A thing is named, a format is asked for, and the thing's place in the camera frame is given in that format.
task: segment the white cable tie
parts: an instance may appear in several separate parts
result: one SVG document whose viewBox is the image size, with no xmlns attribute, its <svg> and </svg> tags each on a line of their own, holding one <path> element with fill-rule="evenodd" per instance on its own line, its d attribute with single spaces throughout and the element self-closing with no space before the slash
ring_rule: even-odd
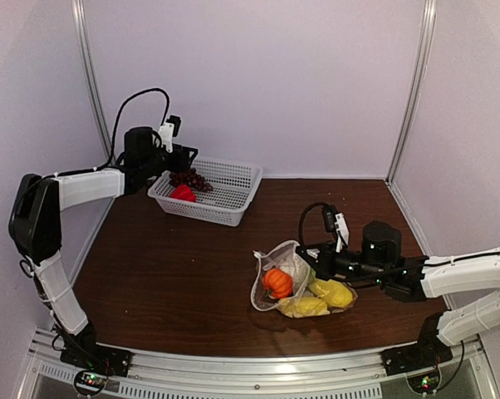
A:
<svg viewBox="0 0 500 399">
<path fill-rule="evenodd" d="M 60 299 L 61 297 L 63 297 L 66 293 L 68 293 L 71 290 L 72 290 L 72 286 L 70 285 L 69 287 L 67 287 L 66 289 L 64 289 L 61 293 L 59 293 L 58 295 L 56 295 L 53 299 L 43 299 L 42 302 L 56 302 L 58 299 Z"/>
</svg>

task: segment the plastic bag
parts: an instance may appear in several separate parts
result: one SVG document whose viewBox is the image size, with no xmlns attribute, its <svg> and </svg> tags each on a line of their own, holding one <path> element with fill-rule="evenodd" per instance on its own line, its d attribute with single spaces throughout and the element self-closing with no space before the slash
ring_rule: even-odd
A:
<svg viewBox="0 0 500 399">
<path fill-rule="evenodd" d="M 296 253 L 298 245 L 297 241 L 290 240 L 279 244 L 268 254 L 254 252 L 257 276 L 250 300 L 255 309 L 260 312 L 277 309 L 289 318 L 306 318 L 351 308 L 357 299 L 355 291 L 338 282 L 315 279 L 309 264 Z M 267 296 L 262 279 L 272 268 L 279 268 L 292 277 L 290 297 L 276 300 Z"/>
</svg>

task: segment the wooden table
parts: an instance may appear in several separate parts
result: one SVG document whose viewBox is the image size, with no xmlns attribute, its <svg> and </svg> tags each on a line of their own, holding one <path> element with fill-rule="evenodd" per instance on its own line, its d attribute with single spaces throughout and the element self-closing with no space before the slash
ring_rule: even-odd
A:
<svg viewBox="0 0 500 399">
<path fill-rule="evenodd" d="M 359 249 L 373 219 L 403 233 L 403 254 L 419 247 L 383 181 L 264 180 L 237 228 L 165 214 L 141 192 L 115 201 L 75 285 L 99 341 L 198 356 L 320 354 L 414 341 L 441 299 L 399 303 L 378 288 L 358 292 L 340 314 L 290 319 L 260 313 L 249 301 L 253 250 L 297 238 L 301 211 L 313 201 L 346 215 Z M 328 240 L 320 212 L 306 221 L 308 242 Z"/>
</svg>

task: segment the red pepper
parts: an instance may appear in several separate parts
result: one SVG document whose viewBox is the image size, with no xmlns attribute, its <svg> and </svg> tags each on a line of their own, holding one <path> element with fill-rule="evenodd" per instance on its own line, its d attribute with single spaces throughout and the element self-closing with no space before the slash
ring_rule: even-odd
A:
<svg viewBox="0 0 500 399">
<path fill-rule="evenodd" d="M 187 185 L 179 185 L 174 189 L 174 191 L 169 196 L 170 198 L 174 198 L 175 200 L 183 200 L 189 202 L 196 202 L 197 197 L 193 194 L 193 191 Z"/>
</svg>

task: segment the small pumpkin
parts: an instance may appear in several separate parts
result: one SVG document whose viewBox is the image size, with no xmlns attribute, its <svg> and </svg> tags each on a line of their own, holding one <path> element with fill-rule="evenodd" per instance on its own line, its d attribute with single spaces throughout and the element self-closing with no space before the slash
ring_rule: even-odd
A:
<svg viewBox="0 0 500 399">
<path fill-rule="evenodd" d="M 292 277 L 279 268 L 272 268 L 263 277 L 263 287 L 271 298 L 286 298 L 292 293 Z"/>
</svg>

